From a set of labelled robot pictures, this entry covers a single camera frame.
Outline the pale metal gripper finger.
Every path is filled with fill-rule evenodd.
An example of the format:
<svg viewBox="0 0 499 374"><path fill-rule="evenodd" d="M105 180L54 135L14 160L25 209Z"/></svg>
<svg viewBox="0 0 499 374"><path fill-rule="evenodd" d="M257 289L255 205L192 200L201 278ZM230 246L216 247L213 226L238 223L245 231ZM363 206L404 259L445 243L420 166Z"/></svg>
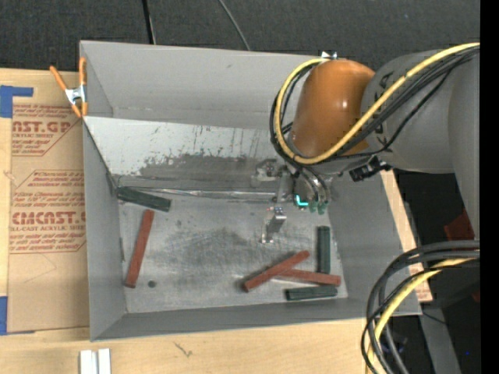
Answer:
<svg viewBox="0 0 499 374"><path fill-rule="evenodd" d="M265 182L274 182L281 176L281 169L276 159L259 162L250 176L250 186L260 187Z"/></svg>
<svg viewBox="0 0 499 374"><path fill-rule="evenodd" d="M263 244L273 243L274 235L281 230L287 216L283 206L271 206L267 208L262 228L260 242Z"/></svg>

